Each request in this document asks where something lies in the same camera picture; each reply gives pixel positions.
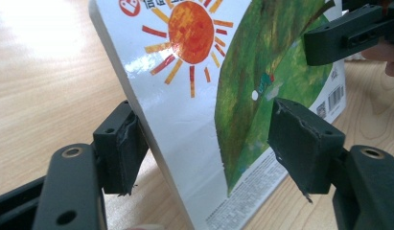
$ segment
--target human hand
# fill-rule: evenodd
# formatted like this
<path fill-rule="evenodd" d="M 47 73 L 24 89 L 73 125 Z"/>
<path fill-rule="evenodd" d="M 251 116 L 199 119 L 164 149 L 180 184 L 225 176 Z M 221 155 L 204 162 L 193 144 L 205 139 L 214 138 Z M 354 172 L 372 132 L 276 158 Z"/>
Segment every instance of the human hand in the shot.
<path fill-rule="evenodd" d="M 361 52 L 361 55 L 367 59 L 387 61 L 385 73 L 394 77 L 394 44 L 381 40 L 378 45 Z"/>

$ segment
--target wooden surface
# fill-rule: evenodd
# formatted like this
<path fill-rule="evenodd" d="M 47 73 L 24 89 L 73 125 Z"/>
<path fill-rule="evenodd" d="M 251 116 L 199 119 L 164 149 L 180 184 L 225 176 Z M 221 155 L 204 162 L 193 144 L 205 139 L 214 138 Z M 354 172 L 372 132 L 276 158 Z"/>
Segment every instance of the wooden surface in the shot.
<path fill-rule="evenodd" d="M 125 99 L 87 12 L 87 0 L 0 0 L 0 195 L 46 173 L 51 155 L 92 132 Z M 394 78 L 381 62 L 346 64 L 347 108 L 334 122 L 346 148 L 394 155 Z M 132 196 L 107 195 L 111 229 L 185 229 L 149 153 Z M 336 229 L 329 195 L 309 204 L 289 177 L 246 229 Z"/>

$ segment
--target book cover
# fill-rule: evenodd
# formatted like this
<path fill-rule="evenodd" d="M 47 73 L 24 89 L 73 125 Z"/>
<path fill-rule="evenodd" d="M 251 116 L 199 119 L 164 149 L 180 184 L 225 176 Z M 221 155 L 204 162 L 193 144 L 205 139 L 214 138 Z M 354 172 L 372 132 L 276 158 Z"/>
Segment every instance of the book cover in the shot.
<path fill-rule="evenodd" d="M 242 228 L 287 172 L 267 143 L 275 97 L 331 122 L 341 61 L 310 67 L 302 35 L 333 1 L 92 0 L 91 18 L 190 227 Z"/>

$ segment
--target red logo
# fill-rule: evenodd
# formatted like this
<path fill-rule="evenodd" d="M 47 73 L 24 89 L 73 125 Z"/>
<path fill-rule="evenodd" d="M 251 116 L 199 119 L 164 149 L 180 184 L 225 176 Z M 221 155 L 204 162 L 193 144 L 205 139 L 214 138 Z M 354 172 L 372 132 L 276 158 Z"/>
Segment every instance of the red logo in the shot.
<path fill-rule="evenodd" d="M 140 0 L 119 0 L 119 6 L 127 16 L 136 16 L 140 12 Z"/>

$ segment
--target sun ray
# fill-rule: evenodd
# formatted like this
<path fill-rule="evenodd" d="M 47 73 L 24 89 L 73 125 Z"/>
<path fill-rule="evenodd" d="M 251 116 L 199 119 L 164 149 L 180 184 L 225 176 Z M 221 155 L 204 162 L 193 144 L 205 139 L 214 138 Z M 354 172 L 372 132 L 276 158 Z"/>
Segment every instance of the sun ray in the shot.
<path fill-rule="evenodd" d="M 215 36 L 215 42 L 217 42 L 221 47 L 225 47 L 226 44 L 220 40 L 217 36 Z"/>
<path fill-rule="evenodd" d="M 205 67 L 203 72 L 205 72 L 206 82 L 211 82 L 211 75 L 209 74 L 208 67 Z"/>
<path fill-rule="evenodd" d="M 211 3 L 212 0 L 206 0 L 205 3 L 203 4 L 204 7 L 208 7 L 208 5 Z"/>
<path fill-rule="evenodd" d="M 164 12 L 162 12 L 158 8 L 152 8 L 151 10 L 155 13 L 155 15 L 157 15 L 165 23 L 167 23 L 167 24 L 169 23 L 170 18 L 166 14 L 164 14 Z"/>
<path fill-rule="evenodd" d="M 221 21 L 221 20 L 215 20 L 214 19 L 214 24 L 218 25 L 218 26 L 224 26 L 224 27 L 233 28 L 233 22 L 227 22 L 227 21 Z"/>
<path fill-rule="evenodd" d="M 174 7 L 172 0 L 165 0 L 165 2 L 167 3 L 167 6 L 169 6 L 170 9 L 172 9 Z"/>
<path fill-rule="evenodd" d="M 217 0 L 214 5 L 212 5 L 212 7 L 209 9 L 210 13 L 215 13 L 217 11 L 217 9 L 220 7 L 222 0 Z"/>
<path fill-rule="evenodd" d="M 221 29 L 217 29 L 217 33 L 221 34 L 221 35 L 227 35 L 227 31 L 221 30 Z"/>
<path fill-rule="evenodd" d="M 172 81 L 173 78 L 175 77 L 176 72 L 178 71 L 179 67 L 181 67 L 181 64 L 182 64 L 182 59 L 179 59 L 179 60 L 176 62 L 176 64 L 175 64 L 173 70 L 171 71 L 170 75 L 169 75 L 169 76 L 166 78 L 166 80 L 164 81 L 166 84 L 170 84 L 170 83 L 171 83 L 171 81 Z"/>
<path fill-rule="evenodd" d="M 172 45 L 170 42 L 165 42 L 165 43 L 161 43 L 161 44 L 146 46 L 145 50 L 146 50 L 146 53 L 151 54 L 151 53 L 155 53 L 158 51 L 168 50 L 171 47 L 172 47 Z"/>
<path fill-rule="evenodd" d="M 190 65 L 191 98 L 194 98 L 196 96 L 195 71 L 195 65 Z"/>
<path fill-rule="evenodd" d="M 154 29 L 152 29 L 152 28 L 150 28 L 150 27 L 147 27 L 147 26 L 143 26 L 142 31 L 143 31 L 143 32 L 146 32 L 146 33 L 148 33 L 148 34 L 151 34 L 151 35 L 161 36 L 161 37 L 164 37 L 164 38 L 167 37 L 167 33 L 165 33 L 165 32 L 159 32 L 159 31 L 154 30 Z"/>
<path fill-rule="evenodd" d="M 215 55 L 214 52 L 211 52 L 211 57 L 214 60 L 214 62 L 217 65 L 217 67 L 219 68 L 220 67 L 220 62 L 218 61 L 218 58 L 217 58 L 217 56 Z"/>
<path fill-rule="evenodd" d="M 163 62 L 161 62 L 157 67 L 155 67 L 153 70 L 151 70 L 151 74 L 152 75 L 156 75 L 158 74 L 158 72 L 160 72 L 161 70 L 163 70 L 164 68 L 166 68 L 171 62 L 173 62 L 173 60 L 175 60 L 175 56 L 174 55 L 170 55 L 168 56 L 165 60 L 163 60 Z"/>
<path fill-rule="evenodd" d="M 220 46 L 218 44 L 215 44 L 215 48 L 217 48 L 217 50 L 220 52 L 220 54 L 224 57 L 224 51 L 220 48 Z"/>

